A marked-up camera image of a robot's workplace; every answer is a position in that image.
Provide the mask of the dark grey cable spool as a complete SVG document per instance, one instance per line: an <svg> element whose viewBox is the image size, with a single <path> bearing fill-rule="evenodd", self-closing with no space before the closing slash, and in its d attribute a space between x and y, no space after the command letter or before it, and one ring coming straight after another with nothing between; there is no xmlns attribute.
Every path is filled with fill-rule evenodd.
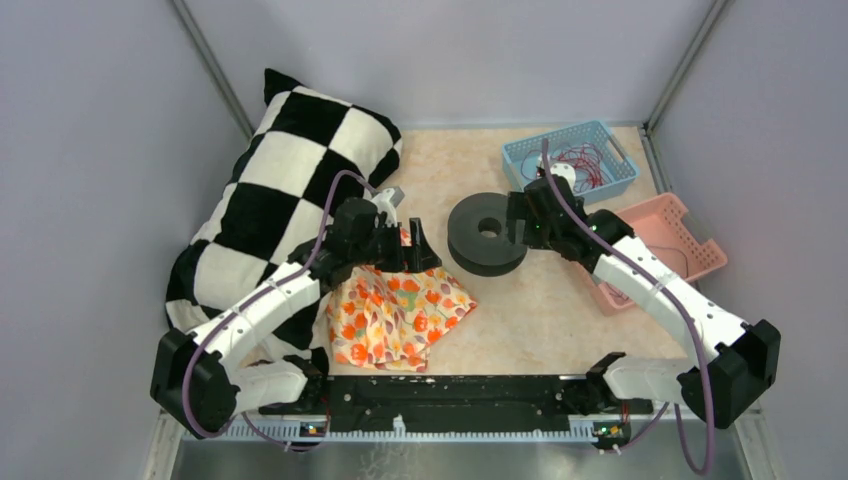
<svg viewBox="0 0 848 480"><path fill-rule="evenodd" d="M448 250L463 270L498 277L523 262L527 248L507 238L507 200L501 193L476 193L462 199L450 212Z"/></svg>

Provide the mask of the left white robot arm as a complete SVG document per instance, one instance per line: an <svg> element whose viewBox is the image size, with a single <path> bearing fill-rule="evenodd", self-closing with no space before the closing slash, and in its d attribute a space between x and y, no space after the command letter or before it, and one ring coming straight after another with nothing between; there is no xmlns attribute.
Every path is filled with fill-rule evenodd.
<svg viewBox="0 0 848 480"><path fill-rule="evenodd" d="M229 309L187 332L169 330L157 346L151 398L198 439L222 435L233 417L272 404L308 413L319 404L321 372L296 354L244 367L242 360L305 307L344 283L354 268L421 273L441 266L421 222L402 238L388 192L349 198L317 237Z"/></svg>

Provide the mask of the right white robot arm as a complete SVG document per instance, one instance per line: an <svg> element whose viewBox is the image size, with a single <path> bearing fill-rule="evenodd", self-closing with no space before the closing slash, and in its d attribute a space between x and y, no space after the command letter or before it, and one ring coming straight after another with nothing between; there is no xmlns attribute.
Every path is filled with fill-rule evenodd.
<svg viewBox="0 0 848 480"><path fill-rule="evenodd" d="M551 175L509 193L509 241L577 263L634 301L685 352L677 359L607 355L589 371L589 404L600 412L631 399L680 404L728 428L774 384L781 333L765 319L745 321L703 296L618 215L586 213L568 187L565 178Z"/></svg>

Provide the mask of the floral orange cloth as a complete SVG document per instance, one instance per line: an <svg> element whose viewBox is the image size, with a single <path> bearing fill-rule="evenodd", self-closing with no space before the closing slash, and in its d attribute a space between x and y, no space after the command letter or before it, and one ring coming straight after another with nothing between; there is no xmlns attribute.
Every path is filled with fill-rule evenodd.
<svg viewBox="0 0 848 480"><path fill-rule="evenodd" d="M324 307L332 359L341 365L424 372L431 347L477 301L443 267L389 273L356 267Z"/></svg>

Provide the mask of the blue plastic basket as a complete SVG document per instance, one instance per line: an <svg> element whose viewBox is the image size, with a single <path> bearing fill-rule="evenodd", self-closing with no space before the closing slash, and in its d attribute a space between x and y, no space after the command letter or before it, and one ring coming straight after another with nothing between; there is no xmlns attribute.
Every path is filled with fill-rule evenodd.
<svg viewBox="0 0 848 480"><path fill-rule="evenodd" d="M538 178L537 162L544 143L551 163L565 162L574 168L573 193L587 204L623 194L640 174L611 129L593 120L504 144L503 171L514 190L520 191Z"/></svg>

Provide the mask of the black white checkered pillow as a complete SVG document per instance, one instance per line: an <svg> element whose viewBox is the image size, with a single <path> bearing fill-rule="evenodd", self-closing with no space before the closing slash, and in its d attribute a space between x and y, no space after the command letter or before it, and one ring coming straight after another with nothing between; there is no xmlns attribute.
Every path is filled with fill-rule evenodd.
<svg viewBox="0 0 848 480"><path fill-rule="evenodd" d="M266 112L209 220L178 255L165 310L188 331L246 297L319 230L323 208L362 197L398 169L402 135L386 116L264 72ZM347 170L358 178L338 179Z"/></svg>

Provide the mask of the pink plastic basket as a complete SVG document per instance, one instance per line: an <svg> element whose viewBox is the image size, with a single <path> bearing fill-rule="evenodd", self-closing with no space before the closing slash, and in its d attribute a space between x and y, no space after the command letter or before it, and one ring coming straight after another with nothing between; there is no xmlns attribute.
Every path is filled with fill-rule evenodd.
<svg viewBox="0 0 848 480"><path fill-rule="evenodd" d="M673 193L654 196L616 214L655 256L690 284L728 264L718 243L699 237L691 227L689 209ZM621 291L597 282L582 267L576 266L574 271L581 283L580 291L589 296L602 315L615 316L635 306Z"/></svg>

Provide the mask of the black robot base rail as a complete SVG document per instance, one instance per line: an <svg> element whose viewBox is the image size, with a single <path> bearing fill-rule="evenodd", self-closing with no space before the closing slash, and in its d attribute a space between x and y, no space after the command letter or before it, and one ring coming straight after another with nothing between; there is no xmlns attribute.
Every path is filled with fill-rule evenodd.
<svg viewBox="0 0 848 480"><path fill-rule="evenodd" d="M388 431L396 417L413 433L565 431L573 416L649 414L649 400L621 402L583 376L329 376L291 404L262 415L316 415L333 433Z"/></svg>

